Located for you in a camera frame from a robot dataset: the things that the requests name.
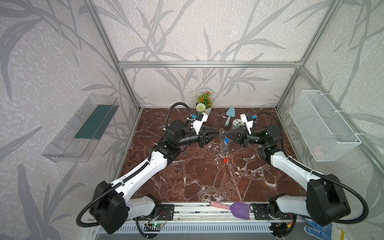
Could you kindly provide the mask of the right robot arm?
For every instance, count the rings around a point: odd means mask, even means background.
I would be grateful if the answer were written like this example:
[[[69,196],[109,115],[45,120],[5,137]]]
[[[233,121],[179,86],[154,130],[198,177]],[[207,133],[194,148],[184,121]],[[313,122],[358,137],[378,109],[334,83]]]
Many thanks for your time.
[[[333,174],[324,175],[308,168],[291,156],[287,156],[284,147],[278,147],[277,143],[284,141],[279,126],[268,126],[260,132],[251,132],[241,126],[226,132],[225,136],[243,148],[249,144],[260,145],[260,157],[287,174],[307,192],[305,197],[281,195],[272,198],[271,204],[274,206],[275,212],[300,215],[312,219],[320,226],[331,223],[357,224],[368,217],[368,203],[358,192],[341,183],[339,178]],[[344,219],[351,213],[345,191],[354,195],[363,206],[362,213],[349,220]]]

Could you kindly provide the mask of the purple toy shovel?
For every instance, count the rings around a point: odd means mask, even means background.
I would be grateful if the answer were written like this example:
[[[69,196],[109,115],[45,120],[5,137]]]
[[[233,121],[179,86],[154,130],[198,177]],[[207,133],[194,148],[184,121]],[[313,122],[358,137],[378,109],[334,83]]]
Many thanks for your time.
[[[236,218],[250,220],[250,205],[247,203],[233,203],[231,206],[228,206],[219,202],[210,201],[210,206],[229,210]]]

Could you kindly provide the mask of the potted artificial flowers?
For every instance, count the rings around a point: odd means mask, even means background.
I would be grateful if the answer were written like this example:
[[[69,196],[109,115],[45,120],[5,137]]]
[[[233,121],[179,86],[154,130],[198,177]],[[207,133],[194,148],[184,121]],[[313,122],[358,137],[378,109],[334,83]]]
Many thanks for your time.
[[[196,95],[196,110],[209,116],[213,106],[211,97],[212,93],[209,91],[198,93]]]

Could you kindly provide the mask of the clear plastic wall shelf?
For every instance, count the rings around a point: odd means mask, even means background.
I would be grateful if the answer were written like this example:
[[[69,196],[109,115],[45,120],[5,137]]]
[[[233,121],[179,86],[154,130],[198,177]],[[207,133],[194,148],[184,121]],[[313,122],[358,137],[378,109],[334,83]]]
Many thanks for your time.
[[[90,94],[42,155],[54,163],[86,163],[120,104],[117,97]]]

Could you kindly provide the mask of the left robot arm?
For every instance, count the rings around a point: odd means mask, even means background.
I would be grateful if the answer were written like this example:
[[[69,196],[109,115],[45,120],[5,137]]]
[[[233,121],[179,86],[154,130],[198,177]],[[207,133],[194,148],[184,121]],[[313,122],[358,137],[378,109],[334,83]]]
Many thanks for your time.
[[[181,153],[182,146],[207,145],[219,135],[217,129],[193,121],[191,128],[181,120],[172,121],[164,128],[164,135],[150,150],[149,156],[130,172],[95,189],[93,199],[76,217],[82,228],[101,226],[108,234],[116,232],[127,220],[152,214],[158,203],[154,198],[133,199],[133,195],[149,179],[168,167]]]

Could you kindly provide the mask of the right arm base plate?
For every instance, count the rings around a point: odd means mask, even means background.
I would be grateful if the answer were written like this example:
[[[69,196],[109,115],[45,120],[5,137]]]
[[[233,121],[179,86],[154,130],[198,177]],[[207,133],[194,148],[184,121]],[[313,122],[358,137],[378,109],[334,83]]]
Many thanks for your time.
[[[281,221],[290,221],[293,219],[291,215],[284,213],[278,216],[272,216],[268,211],[269,204],[250,204],[251,215],[254,216],[255,220],[264,220],[264,221],[272,221],[272,220],[281,220]]]

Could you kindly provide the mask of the teal toy trowel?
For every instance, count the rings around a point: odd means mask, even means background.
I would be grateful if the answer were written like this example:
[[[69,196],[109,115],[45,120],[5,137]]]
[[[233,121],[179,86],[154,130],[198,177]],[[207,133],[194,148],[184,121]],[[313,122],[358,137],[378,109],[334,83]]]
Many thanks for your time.
[[[227,116],[227,120],[225,122],[225,127],[228,127],[231,121],[231,118],[235,117],[235,108],[234,107],[229,108],[228,111],[226,112],[226,116]]]

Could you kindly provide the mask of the blue dotted work glove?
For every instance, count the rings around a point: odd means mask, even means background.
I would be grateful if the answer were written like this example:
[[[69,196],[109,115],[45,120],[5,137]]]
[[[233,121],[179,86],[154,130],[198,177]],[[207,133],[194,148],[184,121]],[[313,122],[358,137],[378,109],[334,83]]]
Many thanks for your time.
[[[344,240],[345,232],[335,224],[321,226],[314,220],[304,218],[308,226],[304,227],[304,231],[319,240]]]

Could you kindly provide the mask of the green circuit board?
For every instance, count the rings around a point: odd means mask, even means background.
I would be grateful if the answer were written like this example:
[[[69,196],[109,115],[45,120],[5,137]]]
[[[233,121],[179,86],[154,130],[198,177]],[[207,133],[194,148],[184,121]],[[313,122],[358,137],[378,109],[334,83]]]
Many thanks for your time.
[[[145,232],[159,232],[165,227],[166,224],[167,224],[166,221],[148,222],[144,225],[144,231]]]

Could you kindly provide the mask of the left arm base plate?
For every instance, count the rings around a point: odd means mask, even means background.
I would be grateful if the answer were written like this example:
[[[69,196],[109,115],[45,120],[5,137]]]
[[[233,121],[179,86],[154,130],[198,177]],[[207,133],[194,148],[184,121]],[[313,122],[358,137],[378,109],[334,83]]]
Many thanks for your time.
[[[172,221],[175,213],[175,205],[173,204],[161,204],[156,205],[154,210],[148,216],[139,216],[139,221],[160,220],[160,221]]]

